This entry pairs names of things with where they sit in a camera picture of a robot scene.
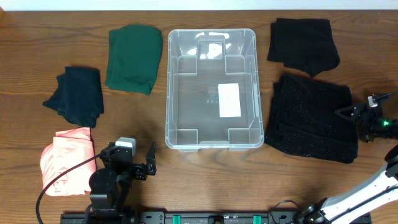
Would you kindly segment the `black sparkly towel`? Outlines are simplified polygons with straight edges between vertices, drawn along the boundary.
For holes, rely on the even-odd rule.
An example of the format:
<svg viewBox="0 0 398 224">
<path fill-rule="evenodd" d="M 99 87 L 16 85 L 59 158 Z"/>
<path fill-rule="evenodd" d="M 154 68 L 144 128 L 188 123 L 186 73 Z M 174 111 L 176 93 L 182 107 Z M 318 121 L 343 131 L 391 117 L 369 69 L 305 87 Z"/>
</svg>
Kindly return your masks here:
<svg viewBox="0 0 398 224">
<path fill-rule="evenodd" d="M 350 164 L 358 156 L 356 126 L 335 110 L 352 103 L 348 86 L 283 74 L 274 83 L 264 142 L 292 156 Z"/>
</svg>

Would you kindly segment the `black cloth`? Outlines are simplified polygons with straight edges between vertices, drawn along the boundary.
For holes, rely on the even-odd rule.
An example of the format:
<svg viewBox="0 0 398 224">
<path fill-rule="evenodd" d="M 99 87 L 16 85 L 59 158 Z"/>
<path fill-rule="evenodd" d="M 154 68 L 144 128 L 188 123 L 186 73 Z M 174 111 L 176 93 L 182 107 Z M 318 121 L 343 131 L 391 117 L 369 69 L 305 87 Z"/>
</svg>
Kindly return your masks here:
<svg viewBox="0 0 398 224">
<path fill-rule="evenodd" d="M 278 18 L 271 24 L 268 61 L 315 77 L 340 64 L 328 19 Z"/>
</svg>

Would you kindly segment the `clear plastic storage bin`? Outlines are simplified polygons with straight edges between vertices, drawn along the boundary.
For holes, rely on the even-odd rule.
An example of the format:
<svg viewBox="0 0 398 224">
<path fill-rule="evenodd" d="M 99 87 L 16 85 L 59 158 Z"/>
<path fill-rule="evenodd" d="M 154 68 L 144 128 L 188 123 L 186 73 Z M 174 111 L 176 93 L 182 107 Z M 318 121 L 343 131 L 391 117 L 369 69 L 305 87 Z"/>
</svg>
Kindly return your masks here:
<svg viewBox="0 0 398 224">
<path fill-rule="evenodd" d="M 246 151 L 263 145 L 253 30 L 172 30 L 167 59 L 165 143 L 169 148 Z M 240 117 L 220 117 L 218 85 L 223 83 L 239 84 Z"/>
</svg>

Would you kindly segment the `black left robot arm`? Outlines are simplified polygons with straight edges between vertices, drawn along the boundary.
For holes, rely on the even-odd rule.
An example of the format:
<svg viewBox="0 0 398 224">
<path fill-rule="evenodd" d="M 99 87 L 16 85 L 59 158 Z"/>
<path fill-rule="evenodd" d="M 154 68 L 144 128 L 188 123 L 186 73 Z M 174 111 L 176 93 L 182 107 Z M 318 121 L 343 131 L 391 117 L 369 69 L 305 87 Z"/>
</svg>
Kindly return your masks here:
<svg viewBox="0 0 398 224">
<path fill-rule="evenodd" d="M 125 205 L 134 180 L 146 180 L 156 174 L 155 144 L 146 154 L 146 162 L 133 162 L 133 149 L 111 142 L 99 158 L 104 168 L 91 175 L 91 205 L 86 209 L 84 223 L 139 223 L 135 211 Z"/>
</svg>

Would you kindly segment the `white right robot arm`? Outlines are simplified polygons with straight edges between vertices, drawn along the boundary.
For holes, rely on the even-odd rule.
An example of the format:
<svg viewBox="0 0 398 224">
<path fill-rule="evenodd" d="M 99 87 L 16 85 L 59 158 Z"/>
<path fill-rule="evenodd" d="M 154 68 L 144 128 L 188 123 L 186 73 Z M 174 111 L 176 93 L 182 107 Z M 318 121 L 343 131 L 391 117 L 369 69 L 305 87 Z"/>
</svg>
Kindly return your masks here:
<svg viewBox="0 0 398 224">
<path fill-rule="evenodd" d="M 381 97 L 370 96 L 367 103 L 335 110 L 335 115 L 351 121 L 364 142 L 376 138 L 397 139 L 397 120 L 382 116 Z M 353 189 L 309 206 L 296 214 L 294 223 L 351 223 L 370 211 L 397 200 L 397 147 L 384 158 L 385 164 L 368 180 Z"/>
</svg>

